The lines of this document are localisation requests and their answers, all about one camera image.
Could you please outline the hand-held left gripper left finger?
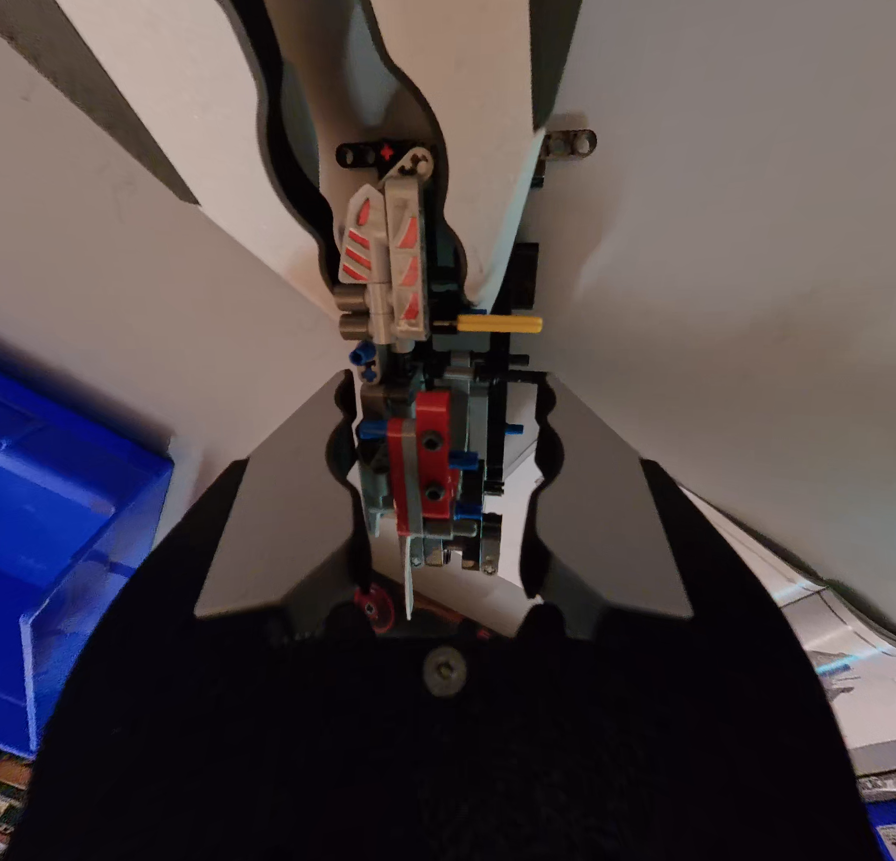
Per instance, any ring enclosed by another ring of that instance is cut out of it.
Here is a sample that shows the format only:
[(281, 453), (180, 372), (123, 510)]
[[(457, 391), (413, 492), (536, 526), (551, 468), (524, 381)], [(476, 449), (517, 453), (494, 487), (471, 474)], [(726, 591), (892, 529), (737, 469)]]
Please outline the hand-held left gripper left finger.
[(248, 457), (196, 603), (215, 619), (281, 609), (324, 620), (373, 580), (357, 461), (355, 376), (338, 371)]

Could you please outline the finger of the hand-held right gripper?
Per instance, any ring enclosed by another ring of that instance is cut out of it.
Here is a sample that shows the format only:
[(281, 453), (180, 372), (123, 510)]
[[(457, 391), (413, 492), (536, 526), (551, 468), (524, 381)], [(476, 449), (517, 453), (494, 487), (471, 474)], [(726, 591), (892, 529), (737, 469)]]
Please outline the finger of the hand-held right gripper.
[(2, 0), (2, 40), (177, 199), (337, 318), (331, 226), (298, 198), (280, 79), (264, 76), (232, 0)]
[(434, 117), (443, 217), (489, 310), (504, 281), (583, 0), (363, 0), (387, 61)]

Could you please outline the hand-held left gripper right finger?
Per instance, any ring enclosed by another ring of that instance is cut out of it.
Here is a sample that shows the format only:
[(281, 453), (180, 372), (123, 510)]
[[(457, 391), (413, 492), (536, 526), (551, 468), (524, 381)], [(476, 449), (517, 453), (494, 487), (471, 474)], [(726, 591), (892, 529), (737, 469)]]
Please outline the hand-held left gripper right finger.
[(523, 589), (566, 634), (593, 637), (612, 609), (689, 620), (693, 608), (642, 457), (570, 388), (539, 373), (535, 464), (523, 527)]

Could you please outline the blue storage bin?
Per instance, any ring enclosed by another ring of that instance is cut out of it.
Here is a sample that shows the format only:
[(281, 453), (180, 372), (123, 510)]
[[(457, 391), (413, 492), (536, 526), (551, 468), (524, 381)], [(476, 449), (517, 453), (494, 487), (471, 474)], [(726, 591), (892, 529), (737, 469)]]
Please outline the blue storage bin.
[(1, 744), (34, 758), (106, 609), (151, 552), (172, 461), (1, 378)]

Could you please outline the toy brick vehicle model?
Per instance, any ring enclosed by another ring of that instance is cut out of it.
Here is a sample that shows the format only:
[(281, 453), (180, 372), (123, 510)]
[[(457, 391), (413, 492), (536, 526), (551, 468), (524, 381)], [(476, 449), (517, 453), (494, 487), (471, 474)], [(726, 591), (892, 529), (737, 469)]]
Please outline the toy brick vehicle model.
[(465, 297), (460, 255), (437, 238), (439, 160), (433, 144), (381, 138), (344, 142), (345, 170), (375, 172), (351, 196), (332, 288), (359, 380), (357, 458), (366, 528), (395, 526), (406, 617), (412, 576), (456, 564), (495, 576), (504, 492), (508, 387), (532, 382), (512, 335), (537, 334), (539, 246), (513, 246), (497, 312)]

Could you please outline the white instruction booklet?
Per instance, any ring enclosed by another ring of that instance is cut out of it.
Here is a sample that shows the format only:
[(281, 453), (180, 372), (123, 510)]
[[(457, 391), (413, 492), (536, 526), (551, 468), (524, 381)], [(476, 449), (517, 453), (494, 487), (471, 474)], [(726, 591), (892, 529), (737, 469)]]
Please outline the white instruction booklet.
[(895, 638), (843, 589), (790, 562), (692, 491), (708, 519), (788, 620), (833, 708), (868, 802), (895, 799)]

